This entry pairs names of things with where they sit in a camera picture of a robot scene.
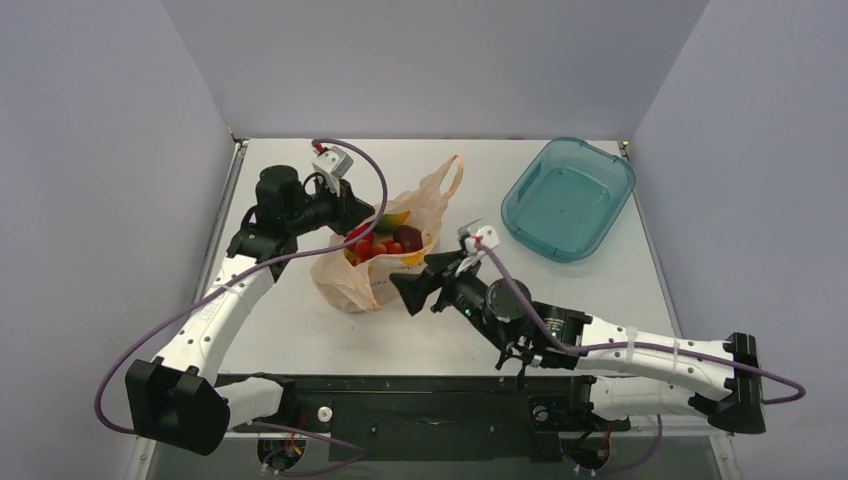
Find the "orange translucent plastic bag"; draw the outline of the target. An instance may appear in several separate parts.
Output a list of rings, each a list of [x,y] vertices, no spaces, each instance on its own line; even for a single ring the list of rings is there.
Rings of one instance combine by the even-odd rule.
[[[423,258],[435,251],[442,219],[464,175],[464,159],[454,155],[437,170],[423,177],[415,190],[407,190],[388,201],[385,215],[409,216],[405,223],[421,232],[423,247],[402,254],[382,253],[359,260],[354,253],[339,250],[322,254],[310,275],[314,286],[327,303],[342,312],[377,311],[397,299],[397,289],[389,281],[392,273],[418,274]]]

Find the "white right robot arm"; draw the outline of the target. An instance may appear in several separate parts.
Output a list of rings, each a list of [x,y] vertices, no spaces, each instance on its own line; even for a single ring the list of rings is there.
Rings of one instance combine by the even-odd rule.
[[[765,432],[754,336],[693,341],[651,334],[537,301],[520,281],[487,284],[477,265],[461,269],[462,261],[458,252],[429,255],[422,272],[389,279],[412,315],[436,293],[432,312],[461,313],[499,351],[499,365],[517,359],[523,368],[598,371],[563,402],[572,424],[678,415],[736,434]]]

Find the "red fake apple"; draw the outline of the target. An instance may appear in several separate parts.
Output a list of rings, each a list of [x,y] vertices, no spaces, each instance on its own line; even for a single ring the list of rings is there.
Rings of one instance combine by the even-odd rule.
[[[356,239],[356,240],[364,239],[364,240],[368,241],[369,243],[371,243],[374,240],[374,233],[373,232],[368,233],[370,225],[371,225],[370,222],[360,225],[359,227],[354,229],[349,235],[347,235],[345,237],[345,241],[350,242],[350,241],[353,241],[354,239]]]

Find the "yellow green fake mango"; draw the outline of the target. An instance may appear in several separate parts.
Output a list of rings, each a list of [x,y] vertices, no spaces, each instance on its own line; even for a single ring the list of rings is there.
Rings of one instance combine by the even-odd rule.
[[[382,235],[393,234],[398,228],[405,224],[410,214],[410,210],[397,213],[386,213],[376,222],[374,232]]]

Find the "red fake grape bunch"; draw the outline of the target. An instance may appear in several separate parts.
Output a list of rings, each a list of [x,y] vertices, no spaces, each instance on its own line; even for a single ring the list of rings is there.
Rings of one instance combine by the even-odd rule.
[[[351,248],[345,248],[343,255],[352,265],[357,266],[380,255],[398,255],[405,252],[402,245],[391,239],[379,241],[375,237],[368,236],[358,240]]]

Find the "dark purple fake fruit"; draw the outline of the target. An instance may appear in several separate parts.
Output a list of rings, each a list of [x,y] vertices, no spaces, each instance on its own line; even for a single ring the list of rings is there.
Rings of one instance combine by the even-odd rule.
[[[422,232],[410,225],[399,226],[392,234],[393,241],[400,245],[403,253],[413,253],[423,249]]]

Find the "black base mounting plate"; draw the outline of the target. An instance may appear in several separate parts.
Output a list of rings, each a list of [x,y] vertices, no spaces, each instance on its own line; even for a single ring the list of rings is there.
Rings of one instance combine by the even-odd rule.
[[[627,432],[591,413],[587,376],[294,375],[269,423],[331,434],[371,461],[561,457],[562,438]]]

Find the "teal plastic tray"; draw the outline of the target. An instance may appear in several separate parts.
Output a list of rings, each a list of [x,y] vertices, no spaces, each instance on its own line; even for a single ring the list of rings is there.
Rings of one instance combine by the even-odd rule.
[[[557,263],[592,255],[636,184],[630,164],[585,140],[548,142],[501,203],[501,220],[521,245]]]

